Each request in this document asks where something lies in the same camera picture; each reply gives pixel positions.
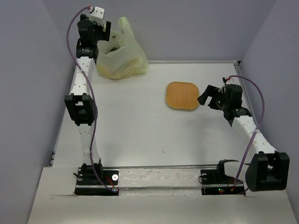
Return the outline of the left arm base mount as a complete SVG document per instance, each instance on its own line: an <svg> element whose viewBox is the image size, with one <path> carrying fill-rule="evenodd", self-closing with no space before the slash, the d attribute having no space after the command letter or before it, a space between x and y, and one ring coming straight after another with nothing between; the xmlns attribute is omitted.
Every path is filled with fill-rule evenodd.
<svg viewBox="0 0 299 224"><path fill-rule="evenodd" d="M74 194L77 196L118 196L119 170L104 168L96 177L92 166L82 165L76 173Z"/></svg>

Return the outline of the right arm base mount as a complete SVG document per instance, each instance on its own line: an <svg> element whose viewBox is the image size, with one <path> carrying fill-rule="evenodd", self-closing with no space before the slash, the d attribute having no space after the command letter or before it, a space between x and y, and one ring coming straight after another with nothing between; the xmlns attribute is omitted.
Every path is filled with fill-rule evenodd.
<svg viewBox="0 0 299 224"><path fill-rule="evenodd" d="M221 160L214 168L201 169L198 182L201 184L202 195L245 195L243 182L238 180L237 184L234 184L235 177L225 174L224 165L236 162Z"/></svg>

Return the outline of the light green plastic bag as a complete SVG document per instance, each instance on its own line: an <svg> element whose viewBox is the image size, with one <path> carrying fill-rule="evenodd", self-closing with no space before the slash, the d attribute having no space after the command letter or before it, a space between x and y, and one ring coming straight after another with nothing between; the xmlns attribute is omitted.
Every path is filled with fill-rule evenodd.
<svg viewBox="0 0 299 224"><path fill-rule="evenodd" d="M108 79L123 79L147 73L148 59L136 41L129 21L121 17L118 25L118 30L111 30L109 41L98 41L98 75Z"/></svg>

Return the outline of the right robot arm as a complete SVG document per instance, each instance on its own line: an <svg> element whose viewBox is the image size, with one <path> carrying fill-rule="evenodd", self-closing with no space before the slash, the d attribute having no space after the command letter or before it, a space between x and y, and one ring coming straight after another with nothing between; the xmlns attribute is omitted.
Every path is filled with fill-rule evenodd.
<svg viewBox="0 0 299 224"><path fill-rule="evenodd" d="M223 112L224 118L247 147L241 161L219 161L216 180L226 183L233 177L253 192L285 190L290 158L287 153L276 150L257 129L252 114L242 106L242 87L236 84L222 88L208 85L198 97L199 104L204 105L207 98L211 98L208 106Z"/></svg>

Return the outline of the square woven bamboo tray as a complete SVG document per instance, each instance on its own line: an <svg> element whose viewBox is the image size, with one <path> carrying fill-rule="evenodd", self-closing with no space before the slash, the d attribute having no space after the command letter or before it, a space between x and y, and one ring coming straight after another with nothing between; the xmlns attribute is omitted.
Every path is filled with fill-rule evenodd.
<svg viewBox="0 0 299 224"><path fill-rule="evenodd" d="M189 82L171 82L166 87L166 104L175 110L193 111L199 106L198 87Z"/></svg>

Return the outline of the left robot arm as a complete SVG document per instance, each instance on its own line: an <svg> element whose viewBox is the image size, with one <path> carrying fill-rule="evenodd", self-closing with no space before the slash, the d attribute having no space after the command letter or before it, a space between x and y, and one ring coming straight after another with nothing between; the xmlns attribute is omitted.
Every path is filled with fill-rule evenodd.
<svg viewBox="0 0 299 224"><path fill-rule="evenodd" d="M90 78L99 54L97 43L109 41L111 23L104 22L103 13L97 10L90 16L81 14L77 27L79 39L76 54L72 57L75 62L75 79L64 102L71 120L77 126L83 152L83 164L76 176L79 180L99 184L103 180L104 171L95 141L97 107Z"/></svg>

